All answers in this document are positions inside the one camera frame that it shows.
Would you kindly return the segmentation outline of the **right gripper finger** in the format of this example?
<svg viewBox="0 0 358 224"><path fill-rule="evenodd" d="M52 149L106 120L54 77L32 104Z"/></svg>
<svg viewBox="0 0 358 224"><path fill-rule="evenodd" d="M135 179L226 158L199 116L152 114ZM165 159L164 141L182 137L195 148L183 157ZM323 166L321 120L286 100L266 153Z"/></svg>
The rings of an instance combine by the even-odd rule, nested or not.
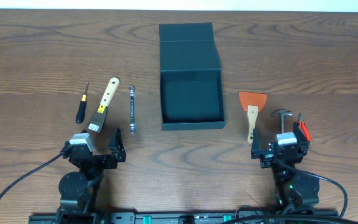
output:
<svg viewBox="0 0 358 224"><path fill-rule="evenodd" d="M298 141L298 145L299 145L299 153L302 153L303 155L307 155L308 153L308 149L310 146L310 140L307 139L307 137L305 136L305 134L303 133L303 131L300 128L300 125L298 124L298 122L294 122L293 123L293 132L297 138Z"/></svg>
<svg viewBox="0 0 358 224"><path fill-rule="evenodd" d="M251 146L251 158L252 159L259 159L261 153L260 150L260 146L259 146L259 139L257 136L257 131L256 129L253 129L253 142L252 142L252 146Z"/></svg>

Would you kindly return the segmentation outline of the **red handled pliers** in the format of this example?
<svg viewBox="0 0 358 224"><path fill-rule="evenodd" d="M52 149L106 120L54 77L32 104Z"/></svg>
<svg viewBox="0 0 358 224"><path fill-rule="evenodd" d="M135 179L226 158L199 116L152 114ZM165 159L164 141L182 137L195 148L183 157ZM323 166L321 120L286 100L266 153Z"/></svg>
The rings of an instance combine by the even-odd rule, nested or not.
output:
<svg viewBox="0 0 358 224"><path fill-rule="evenodd" d="M298 128L302 131L305 138L310 142L311 141L310 132L308 131L308 129L306 127L304 116L302 113L300 113L298 115Z"/></svg>

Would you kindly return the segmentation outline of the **silver ratchet wrench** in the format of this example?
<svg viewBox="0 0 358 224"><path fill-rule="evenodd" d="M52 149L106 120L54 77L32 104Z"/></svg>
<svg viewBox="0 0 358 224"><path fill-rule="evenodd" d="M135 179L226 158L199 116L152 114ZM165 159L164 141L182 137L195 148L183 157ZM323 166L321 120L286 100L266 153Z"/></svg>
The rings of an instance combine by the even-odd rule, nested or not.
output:
<svg viewBox="0 0 358 224"><path fill-rule="evenodd" d="M135 134L135 119L134 119L134 100L135 100L135 86L131 85L129 87L129 93L130 93L130 112L131 112L131 118L130 118L130 132L131 134Z"/></svg>

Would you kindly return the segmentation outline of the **small steel hammer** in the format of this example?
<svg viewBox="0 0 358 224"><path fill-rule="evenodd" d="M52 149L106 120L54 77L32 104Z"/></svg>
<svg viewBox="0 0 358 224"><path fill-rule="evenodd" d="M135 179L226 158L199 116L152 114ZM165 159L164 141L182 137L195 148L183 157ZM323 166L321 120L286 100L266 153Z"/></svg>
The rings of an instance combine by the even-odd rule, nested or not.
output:
<svg viewBox="0 0 358 224"><path fill-rule="evenodd" d="M280 133L283 134L285 132L285 122L284 119L285 117L289 116L293 116L293 113L291 111L288 110L276 110L272 113L272 116L279 116L280 117Z"/></svg>

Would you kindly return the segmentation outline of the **orange scraper wooden handle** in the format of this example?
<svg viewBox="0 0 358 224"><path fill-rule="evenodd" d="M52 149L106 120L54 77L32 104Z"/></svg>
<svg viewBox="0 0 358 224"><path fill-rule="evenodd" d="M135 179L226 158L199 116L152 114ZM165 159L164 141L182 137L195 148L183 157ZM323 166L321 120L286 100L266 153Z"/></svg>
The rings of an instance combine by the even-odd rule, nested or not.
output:
<svg viewBox="0 0 358 224"><path fill-rule="evenodd" d="M247 113L249 123L249 133L247 137L248 143L252 144L254 137L254 129L258 114L263 110L267 101L267 94L254 93L248 91L239 91L239 102L242 109Z"/></svg>

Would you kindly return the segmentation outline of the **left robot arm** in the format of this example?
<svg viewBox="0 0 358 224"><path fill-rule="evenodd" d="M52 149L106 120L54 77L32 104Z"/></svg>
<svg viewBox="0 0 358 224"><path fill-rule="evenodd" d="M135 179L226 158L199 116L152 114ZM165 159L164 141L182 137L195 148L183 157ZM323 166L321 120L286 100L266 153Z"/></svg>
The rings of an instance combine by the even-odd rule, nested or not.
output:
<svg viewBox="0 0 358 224"><path fill-rule="evenodd" d="M109 223L105 210L95 207L104 171L115 169L126 160L121 130L117 128L108 144L109 154L93 154L94 142L90 133L74 134L60 151L64 159L79 168L60 180L61 194L57 223Z"/></svg>

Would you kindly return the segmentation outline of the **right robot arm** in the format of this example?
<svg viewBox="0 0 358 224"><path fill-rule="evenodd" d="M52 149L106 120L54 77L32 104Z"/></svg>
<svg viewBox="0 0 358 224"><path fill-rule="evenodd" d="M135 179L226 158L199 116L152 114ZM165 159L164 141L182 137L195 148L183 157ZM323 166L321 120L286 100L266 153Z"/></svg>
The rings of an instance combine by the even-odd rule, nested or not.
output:
<svg viewBox="0 0 358 224"><path fill-rule="evenodd" d="M271 168L275 193L281 213L312 212L319 202L319 179L295 170L307 155L310 137L305 136L298 123L293 131L277 134L276 140L266 147L260 145L257 131L251 147L251 158L260 161L261 168Z"/></svg>

